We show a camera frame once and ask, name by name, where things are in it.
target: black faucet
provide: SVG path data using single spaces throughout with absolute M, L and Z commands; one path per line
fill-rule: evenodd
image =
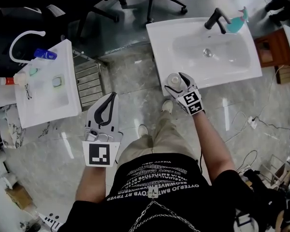
M 229 18 L 227 18 L 227 16 L 223 13 L 223 11 L 219 8 L 215 9 L 215 12 L 212 14 L 212 16 L 208 19 L 208 21 L 205 23 L 205 28 L 206 29 L 212 29 L 213 25 L 217 22 L 217 24 L 220 27 L 221 33 L 222 34 L 226 34 L 226 30 L 223 27 L 223 25 L 221 24 L 221 22 L 219 21 L 219 18 L 223 17 L 228 24 L 231 24 L 231 21 L 229 20 Z

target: white wall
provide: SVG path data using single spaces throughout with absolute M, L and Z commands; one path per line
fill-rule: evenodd
M 0 176 L 6 172 L 0 164 Z M 31 216 L 20 210 L 0 185 L 0 232 L 21 232 L 19 222 L 29 221 Z
M 10 104 L 15 104 L 15 91 L 14 85 L 1 85 L 0 84 L 0 107 Z

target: black t-shirt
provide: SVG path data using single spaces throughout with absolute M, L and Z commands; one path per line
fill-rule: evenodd
M 76 201 L 65 231 L 129 231 L 152 201 L 149 186 L 158 186 L 159 204 L 191 223 L 197 231 L 233 231 L 235 208 L 249 211 L 252 191 L 235 171 L 224 171 L 212 186 L 201 175 L 197 162 L 185 155 L 150 154 L 120 166 L 110 194 L 101 203 Z M 193 231 L 157 204 L 138 223 L 137 232 Z

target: chair wheel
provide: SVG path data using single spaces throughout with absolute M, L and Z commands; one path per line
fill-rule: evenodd
M 119 0 L 119 2 L 120 2 L 120 5 L 127 5 L 126 0 Z
M 149 20 L 147 20 L 146 24 L 150 24 L 150 23 L 154 23 L 154 19 L 153 18 L 150 18 Z
M 116 15 L 116 17 L 115 17 L 115 19 L 114 19 L 114 22 L 115 22 L 115 23 L 119 22 L 119 16 L 118 16 L 118 15 Z
M 182 7 L 180 13 L 181 13 L 182 15 L 184 15 L 184 14 L 186 14 L 187 12 L 188 12 L 187 8 Z

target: eyeglasses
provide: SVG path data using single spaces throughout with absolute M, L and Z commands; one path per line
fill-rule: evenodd
M 27 99 L 28 100 L 32 99 L 32 97 L 29 95 L 28 84 L 25 85 L 25 91 L 26 91 L 26 94 L 27 94 Z

